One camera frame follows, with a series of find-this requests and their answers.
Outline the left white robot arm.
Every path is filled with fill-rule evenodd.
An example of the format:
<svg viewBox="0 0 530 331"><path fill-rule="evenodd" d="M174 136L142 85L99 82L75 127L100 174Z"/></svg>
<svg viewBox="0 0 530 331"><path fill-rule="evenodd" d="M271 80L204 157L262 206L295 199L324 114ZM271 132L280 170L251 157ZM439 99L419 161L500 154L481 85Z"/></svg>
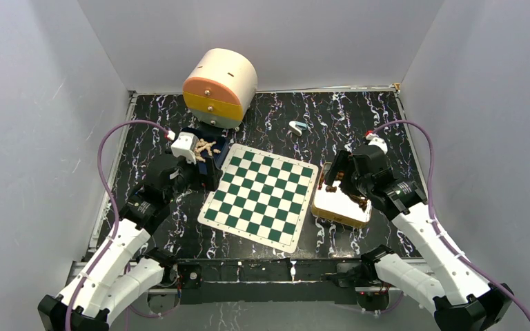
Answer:
<svg viewBox="0 0 530 331"><path fill-rule="evenodd" d="M79 274L59 294L38 305L46 330L108 330L117 315L146 290L170 287L178 279L176 257L153 248L137 265L130 260L170 214L170 203L199 182L196 164L171 153L148 166L144 180L129 193L118 222Z"/></svg>

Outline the small white blue clip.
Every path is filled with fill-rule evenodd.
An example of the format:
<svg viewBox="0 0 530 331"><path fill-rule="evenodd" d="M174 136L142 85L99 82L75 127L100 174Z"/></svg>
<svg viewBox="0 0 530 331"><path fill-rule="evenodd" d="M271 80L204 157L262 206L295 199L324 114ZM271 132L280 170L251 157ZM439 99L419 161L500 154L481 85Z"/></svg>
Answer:
<svg viewBox="0 0 530 331"><path fill-rule="evenodd" d="M308 126L299 121L290 121L288 127L289 130L298 137L301 137L304 132L308 131Z"/></svg>

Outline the round drawer cabinet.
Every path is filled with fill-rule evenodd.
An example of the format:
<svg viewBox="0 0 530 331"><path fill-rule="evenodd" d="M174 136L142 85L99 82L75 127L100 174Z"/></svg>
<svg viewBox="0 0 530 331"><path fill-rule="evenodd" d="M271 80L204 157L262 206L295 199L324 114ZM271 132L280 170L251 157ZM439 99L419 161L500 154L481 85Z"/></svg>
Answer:
<svg viewBox="0 0 530 331"><path fill-rule="evenodd" d="M238 129L257 91L257 73L240 53L213 48L190 73L182 90L187 108L199 121Z"/></svg>

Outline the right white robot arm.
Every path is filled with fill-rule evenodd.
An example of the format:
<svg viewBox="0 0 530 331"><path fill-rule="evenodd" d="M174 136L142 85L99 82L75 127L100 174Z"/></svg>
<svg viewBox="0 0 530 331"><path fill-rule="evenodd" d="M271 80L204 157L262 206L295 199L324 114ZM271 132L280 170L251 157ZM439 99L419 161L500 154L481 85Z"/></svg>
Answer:
<svg viewBox="0 0 530 331"><path fill-rule="evenodd" d="M412 242L432 271L427 274L379 245L361 256L367 284L399 288L427 309L441 330L486 330L502 319L512 302L511 290L463 263L464 254L429 218L423 189L413 180L395 177L383 149L366 145L360 154L340 150L324 177L327 184L335 180L350 198L369 200Z"/></svg>

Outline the black base frame rail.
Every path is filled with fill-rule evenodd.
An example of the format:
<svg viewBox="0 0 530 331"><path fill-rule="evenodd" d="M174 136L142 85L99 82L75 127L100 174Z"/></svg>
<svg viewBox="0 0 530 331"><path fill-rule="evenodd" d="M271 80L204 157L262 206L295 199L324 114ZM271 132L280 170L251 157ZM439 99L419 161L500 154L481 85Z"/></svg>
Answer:
<svg viewBox="0 0 530 331"><path fill-rule="evenodd" d="M369 312L392 302L392 288L366 278L359 258L182 259L177 270L175 285L156 286L148 293L173 294L184 305L319 301Z"/></svg>

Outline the dark blue plastic bin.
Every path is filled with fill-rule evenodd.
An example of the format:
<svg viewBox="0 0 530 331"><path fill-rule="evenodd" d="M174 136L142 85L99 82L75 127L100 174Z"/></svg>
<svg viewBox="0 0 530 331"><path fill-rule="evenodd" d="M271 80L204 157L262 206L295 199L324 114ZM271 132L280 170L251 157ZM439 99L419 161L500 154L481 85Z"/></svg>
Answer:
<svg viewBox="0 0 530 331"><path fill-rule="evenodd" d="M197 184L192 185L193 188L203 187L206 190L216 191L223 175L222 166L229 151L230 139L223 136L209 134L206 131L194 128L184 128L181 132L191 132L196 135L199 140L204 139L209 142L217 142L215 147L219 148L222 152L213 157L205 157L205 162L197 161L199 178Z"/></svg>

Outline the green white chess board mat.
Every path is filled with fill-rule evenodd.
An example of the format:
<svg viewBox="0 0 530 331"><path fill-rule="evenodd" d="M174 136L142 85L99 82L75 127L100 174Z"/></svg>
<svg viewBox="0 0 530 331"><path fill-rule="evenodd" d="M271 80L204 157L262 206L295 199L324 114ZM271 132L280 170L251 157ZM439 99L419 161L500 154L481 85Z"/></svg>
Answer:
<svg viewBox="0 0 530 331"><path fill-rule="evenodd" d="M304 161L233 144L222 178L199 212L202 225L294 253L319 168Z"/></svg>

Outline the pile of light chess pieces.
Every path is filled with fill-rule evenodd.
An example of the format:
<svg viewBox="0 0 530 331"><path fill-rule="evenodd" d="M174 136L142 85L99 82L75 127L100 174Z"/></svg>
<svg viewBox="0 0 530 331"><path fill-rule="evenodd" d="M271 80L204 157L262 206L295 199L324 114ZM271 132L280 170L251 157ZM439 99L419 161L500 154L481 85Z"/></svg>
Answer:
<svg viewBox="0 0 530 331"><path fill-rule="evenodd" d="M200 162L205 162L205 157L213 157L216 154L220 154L222 151L219 148L216 148L216 141L205 141L200 139L194 149L195 160Z"/></svg>

